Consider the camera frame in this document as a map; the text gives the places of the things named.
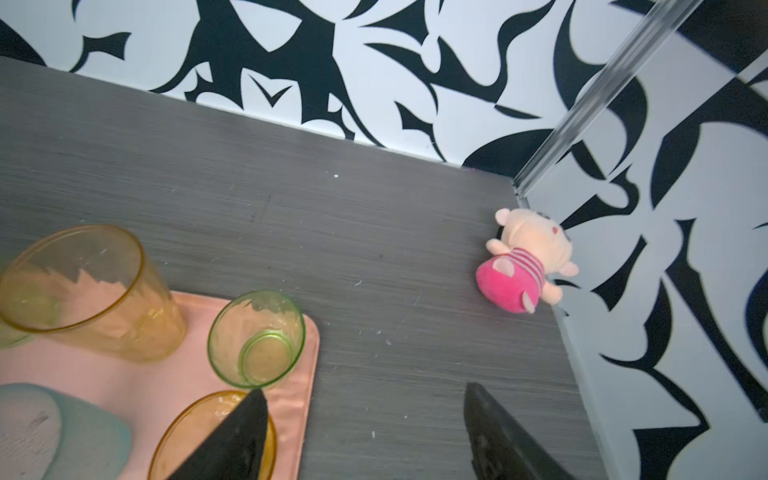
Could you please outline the short green glass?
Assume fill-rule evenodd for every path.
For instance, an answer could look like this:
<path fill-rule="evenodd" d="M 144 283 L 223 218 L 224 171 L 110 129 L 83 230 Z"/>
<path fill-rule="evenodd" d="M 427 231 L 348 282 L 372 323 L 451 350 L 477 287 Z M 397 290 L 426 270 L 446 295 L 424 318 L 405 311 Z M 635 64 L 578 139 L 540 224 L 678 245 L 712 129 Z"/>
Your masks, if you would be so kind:
<path fill-rule="evenodd" d="M 207 339 L 214 373 L 241 389 L 267 389 L 288 377 L 306 343 L 302 310 L 280 292 L 260 290 L 230 301 Z"/>

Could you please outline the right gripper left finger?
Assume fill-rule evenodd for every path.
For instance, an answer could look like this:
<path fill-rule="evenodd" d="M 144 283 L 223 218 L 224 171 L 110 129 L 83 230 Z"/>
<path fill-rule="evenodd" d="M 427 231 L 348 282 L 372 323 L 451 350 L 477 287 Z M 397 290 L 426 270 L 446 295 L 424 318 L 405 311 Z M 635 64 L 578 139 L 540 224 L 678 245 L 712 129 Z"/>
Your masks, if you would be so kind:
<path fill-rule="evenodd" d="M 252 390 L 169 479 L 256 480 L 267 428 L 266 398 Z"/>

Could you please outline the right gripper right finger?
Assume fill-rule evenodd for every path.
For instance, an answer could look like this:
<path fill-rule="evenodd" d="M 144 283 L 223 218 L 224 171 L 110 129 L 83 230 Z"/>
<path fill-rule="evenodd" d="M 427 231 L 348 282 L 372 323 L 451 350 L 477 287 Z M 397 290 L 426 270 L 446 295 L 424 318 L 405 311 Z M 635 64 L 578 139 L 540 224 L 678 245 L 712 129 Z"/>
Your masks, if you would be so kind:
<path fill-rule="evenodd" d="M 481 384 L 466 385 L 463 411 L 479 479 L 574 479 Z"/>

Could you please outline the teal dotted glass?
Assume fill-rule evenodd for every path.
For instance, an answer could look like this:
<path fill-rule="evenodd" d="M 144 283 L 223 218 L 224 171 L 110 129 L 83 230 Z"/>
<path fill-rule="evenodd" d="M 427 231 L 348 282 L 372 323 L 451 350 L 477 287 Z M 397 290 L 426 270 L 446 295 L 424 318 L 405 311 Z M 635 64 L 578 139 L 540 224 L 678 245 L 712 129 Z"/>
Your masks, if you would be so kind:
<path fill-rule="evenodd" d="M 3 479 L 115 479 L 131 446 L 130 427 L 89 402 L 34 384 L 1 387 Z"/>

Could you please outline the tall amber glass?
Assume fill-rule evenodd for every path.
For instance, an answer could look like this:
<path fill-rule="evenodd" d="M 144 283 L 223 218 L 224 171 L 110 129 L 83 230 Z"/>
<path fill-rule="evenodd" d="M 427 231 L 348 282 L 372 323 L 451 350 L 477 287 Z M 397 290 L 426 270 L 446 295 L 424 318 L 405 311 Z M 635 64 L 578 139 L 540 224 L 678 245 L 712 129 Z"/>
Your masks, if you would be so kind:
<path fill-rule="evenodd" d="M 1 318 L 34 336 L 123 360 L 173 354 L 187 324 L 137 236 L 73 227 L 22 252 L 1 274 Z"/>

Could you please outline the tall yellow-green glass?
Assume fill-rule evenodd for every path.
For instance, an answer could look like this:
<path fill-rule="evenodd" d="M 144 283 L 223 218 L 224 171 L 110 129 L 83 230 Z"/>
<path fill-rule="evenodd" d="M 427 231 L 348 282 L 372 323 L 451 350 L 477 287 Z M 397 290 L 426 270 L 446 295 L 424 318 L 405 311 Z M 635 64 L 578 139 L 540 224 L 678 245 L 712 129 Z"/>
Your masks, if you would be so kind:
<path fill-rule="evenodd" d="M 30 340 L 33 336 L 30 333 L 18 330 L 12 327 L 3 319 L 0 320 L 0 348 L 10 349 L 21 346 Z"/>

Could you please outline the pink plastic tray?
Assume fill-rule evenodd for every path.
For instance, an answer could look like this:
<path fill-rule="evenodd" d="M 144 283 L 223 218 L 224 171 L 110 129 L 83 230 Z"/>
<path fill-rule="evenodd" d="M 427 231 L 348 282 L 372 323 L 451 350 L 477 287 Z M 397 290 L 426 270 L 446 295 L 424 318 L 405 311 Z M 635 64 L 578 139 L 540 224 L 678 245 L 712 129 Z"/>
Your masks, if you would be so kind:
<path fill-rule="evenodd" d="M 175 292 L 187 322 L 187 335 L 169 357 L 140 364 L 37 338 L 1 352 L 1 381 L 45 386 L 107 410 L 130 426 L 133 446 L 120 476 L 145 479 L 161 437 L 194 401 L 228 389 L 207 357 L 210 327 L 227 300 Z M 306 340 L 298 363 L 276 386 L 266 390 L 277 432 L 275 479 L 295 479 L 306 432 L 319 351 L 319 332 L 305 320 Z"/>

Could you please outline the short yellow glass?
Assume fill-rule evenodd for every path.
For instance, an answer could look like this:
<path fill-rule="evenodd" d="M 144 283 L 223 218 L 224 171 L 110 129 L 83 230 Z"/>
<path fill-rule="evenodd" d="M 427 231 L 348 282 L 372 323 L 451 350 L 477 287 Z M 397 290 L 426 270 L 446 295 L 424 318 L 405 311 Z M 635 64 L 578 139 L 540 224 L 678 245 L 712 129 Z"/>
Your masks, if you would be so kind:
<path fill-rule="evenodd" d="M 173 473 L 238 406 L 248 393 L 221 391 L 187 407 L 163 435 L 150 463 L 150 479 L 169 479 Z M 272 477 L 277 459 L 277 434 L 268 412 L 268 428 L 257 479 Z"/>

